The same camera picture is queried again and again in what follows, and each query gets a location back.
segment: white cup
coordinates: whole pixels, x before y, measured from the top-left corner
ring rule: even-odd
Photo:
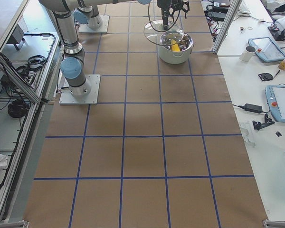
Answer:
[[[248,62],[251,59],[251,57],[255,54],[255,52],[256,48],[254,46],[246,46],[244,52],[242,53],[239,59],[244,62]]]

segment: black round object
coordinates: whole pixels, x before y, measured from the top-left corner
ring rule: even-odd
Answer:
[[[8,114],[12,118],[21,118],[25,116],[29,111],[29,105],[22,99],[13,101],[8,106]]]

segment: white pot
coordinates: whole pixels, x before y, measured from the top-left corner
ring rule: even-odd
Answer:
[[[186,43],[186,49],[184,49],[183,51],[172,51],[170,50],[170,47],[159,46],[159,57],[166,63],[170,64],[180,64],[186,62],[192,53],[194,44],[191,36],[187,33],[184,33],[182,41]]]

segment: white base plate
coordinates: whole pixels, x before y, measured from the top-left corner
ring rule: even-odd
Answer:
[[[73,96],[69,90],[63,90],[61,93],[59,103],[61,105],[86,105],[86,104],[97,104],[98,91],[100,85],[100,75],[86,75],[86,78],[91,82],[91,92],[84,96]]]
[[[109,27],[109,15],[100,15],[103,20],[102,26],[98,27],[97,29],[89,28],[87,25],[80,25],[79,33],[107,33]]]

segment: pot handle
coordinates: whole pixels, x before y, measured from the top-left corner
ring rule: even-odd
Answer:
[[[183,56],[183,54],[181,54],[180,56],[177,56],[176,54],[173,54],[174,57],[176,58],[181,58]]]

